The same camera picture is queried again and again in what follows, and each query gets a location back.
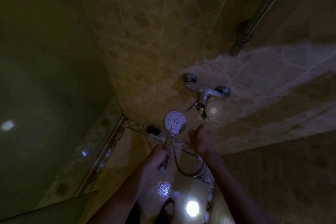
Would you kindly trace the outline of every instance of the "green wall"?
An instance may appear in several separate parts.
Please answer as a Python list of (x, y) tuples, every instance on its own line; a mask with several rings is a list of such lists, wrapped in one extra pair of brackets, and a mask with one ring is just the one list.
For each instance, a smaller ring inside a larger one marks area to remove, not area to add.
[(80, 0), (1, 0), (0, 220), (34, 208), (113, 95)]

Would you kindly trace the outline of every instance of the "person's right hand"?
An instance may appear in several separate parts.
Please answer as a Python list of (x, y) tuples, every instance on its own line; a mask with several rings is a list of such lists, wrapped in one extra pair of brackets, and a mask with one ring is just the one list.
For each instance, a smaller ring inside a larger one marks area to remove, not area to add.
[(216, 154), (216, 149), (212, 141), (210, 131), (204, 129), (204, 125), (199, 125), (195, 132), (188, 132), (190, 144), (193, 149), (201, 156), (206, 157), (209, 154)]

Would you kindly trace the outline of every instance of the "tiled wall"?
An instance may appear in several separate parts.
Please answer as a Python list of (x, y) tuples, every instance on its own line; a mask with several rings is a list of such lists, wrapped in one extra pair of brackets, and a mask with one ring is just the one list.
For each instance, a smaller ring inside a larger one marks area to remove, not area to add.
[(181, 76), (229, 85), (225, 102), (211, 101), (207, 128), (221, 154), (336, 128), (335, 0), (277, 0), (237, 57), (227, 54), (236, 25), (261, 0), (82, 0), (126, 117), (162, 127), (195, 95)]
[[(223, 159), (278, 223), (331, 224), (336, 222), (335, 152), (333, 130), (229, 154)], [(214, 216), (223, 214), (217, 211)]]

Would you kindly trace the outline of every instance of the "shower head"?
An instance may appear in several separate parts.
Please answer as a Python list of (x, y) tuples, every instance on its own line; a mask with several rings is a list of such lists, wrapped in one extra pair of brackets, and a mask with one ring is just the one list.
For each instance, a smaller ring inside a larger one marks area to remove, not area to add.
[(187, 120), (182, 113), (172, 111), (167, 113), (164, 123), (170, 136), (176, 136), (186, 128)]

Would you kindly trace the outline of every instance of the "metal rod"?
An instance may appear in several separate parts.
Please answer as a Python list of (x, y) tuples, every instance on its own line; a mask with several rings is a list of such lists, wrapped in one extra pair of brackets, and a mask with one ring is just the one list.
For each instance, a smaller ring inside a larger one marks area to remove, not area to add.
[(235, 43), (229, 50), (229, 55), (237, 56), (240, 52), (242, 46), (248, 43), (251, 40), (252, 33), (254, 32), (255, 28), (258, 26), (260, 21), (263, 19), (267, 11), (271, 8), (275, 0), (263, 0), (261, 4), (258, 6), (257, 10), (252, 15), (249, 23), (242, 31), (241, 35), (237, 37)]

